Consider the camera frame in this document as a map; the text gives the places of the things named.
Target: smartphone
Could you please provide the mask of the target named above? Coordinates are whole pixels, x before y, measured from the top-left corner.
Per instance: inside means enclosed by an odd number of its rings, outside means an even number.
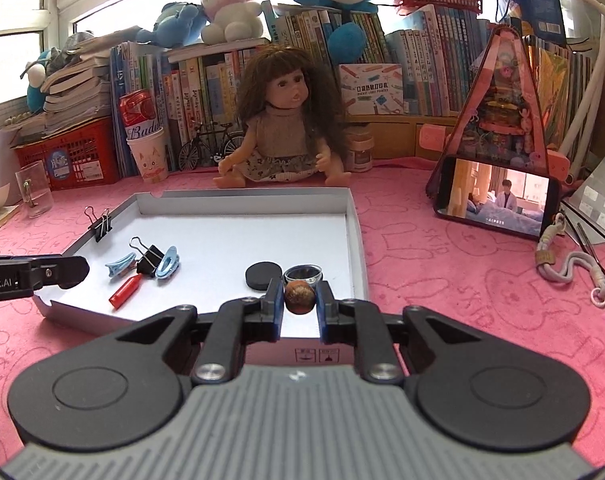
[[[558,211],[561,183],[459,156],[444,160],[438,216],[538,240]]]

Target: doll hand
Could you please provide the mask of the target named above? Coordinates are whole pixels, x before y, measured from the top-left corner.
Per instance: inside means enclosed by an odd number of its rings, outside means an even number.
[[[226,156],[223,160],[218,163],[218,173],[224,175],[225,173],[229,173],[233,168],[233,161],[231,158]]]
[[[316,155],[316,169],[325,173],[331,165],[331,153],[319,153]]]

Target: doll hair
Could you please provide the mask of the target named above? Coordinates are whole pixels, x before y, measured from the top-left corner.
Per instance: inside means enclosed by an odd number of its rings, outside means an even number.
[[[298,69],[305,76],[309,89],[309,97],[302,104],[302,113],[310,154],[318,152],[315,141],[322,137],[329,149],[345,160],[344,110],[336,82],[323,65],[314,63],[300,48],[272,45],[250,58],[238,88],[238,122],[246,131],[247,121],[265,109],[267,84]]]

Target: pink bunny plush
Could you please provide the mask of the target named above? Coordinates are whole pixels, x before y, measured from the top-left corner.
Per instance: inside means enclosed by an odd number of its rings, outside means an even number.
[[[262,36],[260,4],[251,0],[202,0],[210,24],[201,32],[206,44],[247,40]]]

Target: cat print cup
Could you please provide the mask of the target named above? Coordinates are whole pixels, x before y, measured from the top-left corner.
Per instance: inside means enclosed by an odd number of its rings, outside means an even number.
[[[148,184],[156,184],[167,178],[167,158],[165,157],[165,130],[160,128],[153,134],[138,139],[127,140],[129,149],[138,166],[142,179]]]

